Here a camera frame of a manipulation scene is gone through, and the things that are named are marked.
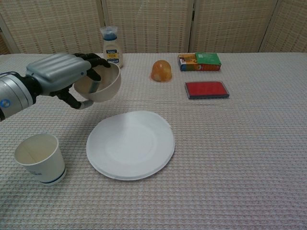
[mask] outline robotic hand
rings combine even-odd
[[[95,92],[101,81],[93,67],[110,64],[94,53],[54,54],[29,64],[25,77],[16,72],[0,73],[0,120],[35,104],[39,95],[57,96],[72,108],[84,109],[93,101],[77,101],[69,88],[83,76],[93,80],[90,92]]]

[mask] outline plate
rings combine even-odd
[[[168,122],[148,111],[115,115],[101,121],[86,142],[86,155],[101,174],[138,180],[161,170],[171,159],[175,139]]]

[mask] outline orange dome object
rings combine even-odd
[[[154,81],[164,82],[172,78],[172,69],[167,61],[159,60],[153,65],[151,78]]]

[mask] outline textured white tablecloth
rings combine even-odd
[[[24,75],[42,57],[1,56],[0,72]],[[113,99],[77,111],[41,96],[1,122],[0,228],[306,230],[307,54],[219,57],[219,72],[180,72],[177,54],[125,54]],[[172,67],[168,83],[149,80],[159,59]],[[212,80],[224,82],[229,99],[187,99],[186,81]],[[176,151],[149,178],[109,179],[87,160],[87,136],[102,119],[135,110],[164,117]],[[23,139],[43,132],[59,138],[68,169],[53,187],[13,157]]]

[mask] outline woven screen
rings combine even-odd
[[[125,53],[188,51],[192,0],[103,0],[103,8]]]
[[[262,52],[307,52],[307,0],[282,0]]]
[[[198,0],[190,51],[258,52],[276,0]]]
[[[1,54],[9,54],[9,53],[10,53],[10,51],[7,48],[6,44],[4,43],[2,35],[0,34],[0,55]]]
[[[22,53],[102,52],[96,0],[2,0],[0,13]]]

